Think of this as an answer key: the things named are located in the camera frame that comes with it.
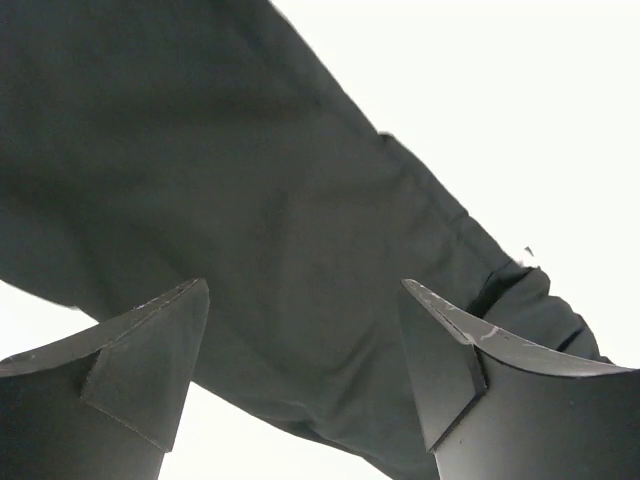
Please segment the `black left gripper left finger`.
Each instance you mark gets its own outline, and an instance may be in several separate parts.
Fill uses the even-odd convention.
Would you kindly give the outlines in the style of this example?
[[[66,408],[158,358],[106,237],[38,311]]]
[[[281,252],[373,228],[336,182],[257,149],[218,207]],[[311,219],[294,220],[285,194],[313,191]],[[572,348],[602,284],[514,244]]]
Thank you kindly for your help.
[[[2,360],[2,478],[158,478],[174,447],[208,310],[206,281],[190,280]]]

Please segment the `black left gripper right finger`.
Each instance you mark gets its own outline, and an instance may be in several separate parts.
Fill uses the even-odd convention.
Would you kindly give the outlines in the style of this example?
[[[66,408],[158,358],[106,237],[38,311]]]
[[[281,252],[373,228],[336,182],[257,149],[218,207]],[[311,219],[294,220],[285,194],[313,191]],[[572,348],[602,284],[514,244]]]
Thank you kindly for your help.
[[[398,320],[426,450],[443,479],[635,479],[639,374],[479,319],[415,280]]]

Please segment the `black trousers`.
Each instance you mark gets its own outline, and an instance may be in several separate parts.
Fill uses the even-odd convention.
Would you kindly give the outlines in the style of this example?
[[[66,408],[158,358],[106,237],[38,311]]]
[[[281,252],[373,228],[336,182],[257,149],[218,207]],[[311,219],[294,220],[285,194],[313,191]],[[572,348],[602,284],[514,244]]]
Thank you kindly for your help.
[[[403,279],[600,358],[267,1],[2,3],[1,278],[97,320],[205,279],[195,382],[393,479],[437,475]]]

